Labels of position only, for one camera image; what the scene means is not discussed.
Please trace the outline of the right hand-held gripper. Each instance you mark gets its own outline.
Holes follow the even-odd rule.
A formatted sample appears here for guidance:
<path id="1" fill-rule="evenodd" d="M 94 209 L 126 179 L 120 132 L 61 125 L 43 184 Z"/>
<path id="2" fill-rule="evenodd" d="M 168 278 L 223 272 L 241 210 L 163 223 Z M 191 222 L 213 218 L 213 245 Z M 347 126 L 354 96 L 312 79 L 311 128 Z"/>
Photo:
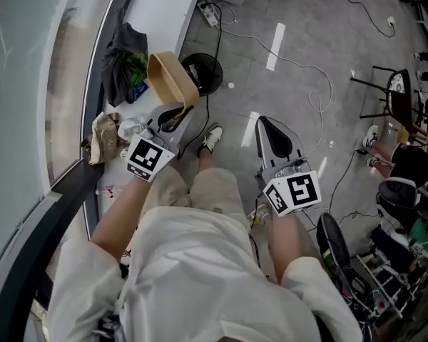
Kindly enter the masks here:
<path id="1" fill-rule="evenodd" d="M 262 162 L 255 178 L 275 214 L 289 215 L 322 201 L 317 172 L 311 169 L 294 131 L 261 115 L 255 139 Z"/>

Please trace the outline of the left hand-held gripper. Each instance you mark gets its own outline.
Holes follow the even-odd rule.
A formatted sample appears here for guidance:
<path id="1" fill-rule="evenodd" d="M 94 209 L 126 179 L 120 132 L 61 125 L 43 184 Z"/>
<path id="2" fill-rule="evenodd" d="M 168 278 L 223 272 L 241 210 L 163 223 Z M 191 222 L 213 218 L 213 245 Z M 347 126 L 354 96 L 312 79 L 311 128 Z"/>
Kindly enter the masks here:
<path id="1" fill-rule="evenodd" d="M 126 134 L 130 140 L 127 171 L 152 182 L 167 165 L 177 161 L 193 110 L 194 107 L 185 109 L 180 104 L 166 104 L 152 110 L 148 123 L 127 119 Z"/>

